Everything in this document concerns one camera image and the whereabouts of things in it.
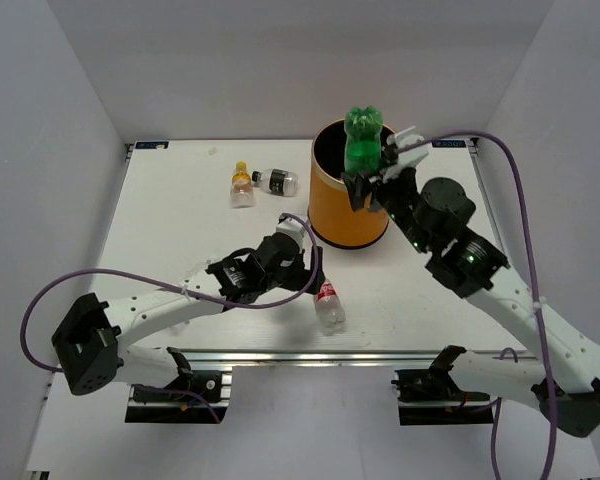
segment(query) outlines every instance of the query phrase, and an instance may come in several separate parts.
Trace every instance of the black mount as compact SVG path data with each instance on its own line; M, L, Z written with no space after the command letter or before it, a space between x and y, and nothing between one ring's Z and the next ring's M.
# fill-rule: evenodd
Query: black mount
M79 297L51 337L62 371L74 395L100 390L113 380L118 358L120 327L112 327L95 293Z
M558 401L558 428L578 438L588 437L600 425L600 379L591 382L592 392L567 394L554 384ZM540 411L549 418L547 379L534 385L531 391L540 402Z

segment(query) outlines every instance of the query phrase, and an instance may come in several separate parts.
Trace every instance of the plastic bottle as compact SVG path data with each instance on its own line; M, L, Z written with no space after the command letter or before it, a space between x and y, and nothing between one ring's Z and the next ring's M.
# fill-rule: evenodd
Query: plastic bottle
M328 335L344 330L346 316L336 290L331 282L325 279L320 291L313 298L318 320Z
M236 163L236 169L231 177L229 200L233 208L253 207L255 204L251 177L244 162Z
M293 197L298 191L298 176L295 173L277 168L264 172L253 172L251 176L256 187L273 195Z
M347 134L344 147L345 172L377 172L382 156L382 113L374 107L354 107L344 119L344 131Z

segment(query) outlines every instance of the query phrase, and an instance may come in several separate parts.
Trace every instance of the black bracket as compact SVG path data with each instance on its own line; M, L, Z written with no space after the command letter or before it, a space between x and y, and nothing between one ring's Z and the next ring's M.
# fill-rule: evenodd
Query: black bracket
M86 395L111 382L122 360L118 358L120 327L112 327L95 293L79 297L69 309L51 343L74 395Z

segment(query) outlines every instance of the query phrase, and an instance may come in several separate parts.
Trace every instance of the white wall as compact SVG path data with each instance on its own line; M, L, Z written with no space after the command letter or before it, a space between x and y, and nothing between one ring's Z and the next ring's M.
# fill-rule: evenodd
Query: white wall
M352 105L484 127L552 0L49 0L138 138L311 137Z
M123 171L124 148L43 0L0 0L0 479L20 478L46 373L20 354L22 313L45 283L93 263ZM51 295L31 346L77 294Z
M488 129L520 165L541 291L600 343L600 0L556 0ZM511 174L485 147L498 223L526 272ZM600 460L600 430L593 441Z

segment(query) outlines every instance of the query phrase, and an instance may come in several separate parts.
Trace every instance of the lying bottle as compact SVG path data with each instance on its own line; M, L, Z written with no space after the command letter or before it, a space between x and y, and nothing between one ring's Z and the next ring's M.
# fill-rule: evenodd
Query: lying bottle
M277 168L256 172L251 176L253 184L265 192L284 197L293 197L298 191L298 176Z

